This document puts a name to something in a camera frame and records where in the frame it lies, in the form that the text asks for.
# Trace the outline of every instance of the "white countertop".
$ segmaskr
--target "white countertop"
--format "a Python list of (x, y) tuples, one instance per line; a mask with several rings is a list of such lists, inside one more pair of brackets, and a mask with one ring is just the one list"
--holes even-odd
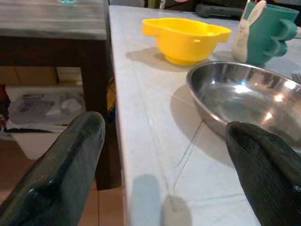
[[(110, 6), (117, 86), (118, 129), (126, 221), (132, 226), (257, 226), (225, 142), (200, 118), (186, 85), (192, 67), (168, 63), (142, 20), (184, 17), (228, 27), (207, 60), (233, 61), (238, 21), (203, 19), (189, 12)], [(301, 40), (266, 68), (290, 76), (301, 69)]]

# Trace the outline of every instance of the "yellow object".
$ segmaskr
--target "yellow object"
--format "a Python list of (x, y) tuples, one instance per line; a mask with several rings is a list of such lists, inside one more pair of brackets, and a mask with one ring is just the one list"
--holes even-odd
[(177, 65), (194, 65), (206, 59), (218, 42), (227, 42), (231, 30), (183, 18), (143, 20), (143, 34), (154, 36), (165, 59)]

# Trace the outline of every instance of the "white bunny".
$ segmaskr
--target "white bunny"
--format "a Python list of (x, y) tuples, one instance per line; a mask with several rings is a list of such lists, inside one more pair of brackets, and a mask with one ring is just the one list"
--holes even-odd
[(249, 39), (250, 26), (260, 16), (260, 14), (262, 13), (263, 8), (266, 6), (266, 4), (267, 4), (267, 2), (264, 0), (258, 2), (255, 5), (255, 7), (253, 8), (253, 10), (250, 13), (247, 20), (244, 19), (245, 13), (241, 17), (241, 20), (238, 25), (238, 31), (234, 38), (234, 43), (233, 43), (233, 47), (232, 47), (232, 55), (236, 60), (238, 60), (242, 63), (246, 62), (247, 56), (248, 56), (247, 45), (248, 45), (248, 39)]

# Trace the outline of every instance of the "cardboard box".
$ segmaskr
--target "cardboard box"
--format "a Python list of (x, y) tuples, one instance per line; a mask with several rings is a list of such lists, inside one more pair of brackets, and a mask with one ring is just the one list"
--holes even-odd
[(54, 85), (56, 83), (55, 67), (0, 67), (2, 85)]

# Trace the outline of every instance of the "mug handle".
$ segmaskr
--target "mug handle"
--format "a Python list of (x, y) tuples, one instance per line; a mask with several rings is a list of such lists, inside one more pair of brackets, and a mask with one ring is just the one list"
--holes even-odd
[(283, 25), (283, 29), (278, 36), (272, 36), (273, 42), (270, 51), (264, 51), (263, 54), (269, 57), (282, 57), (287, 52), (287, 45), (285, 41), (293, 39), (297, 34), (297, 25), (287, 19), (280, 19), (280, 23)]

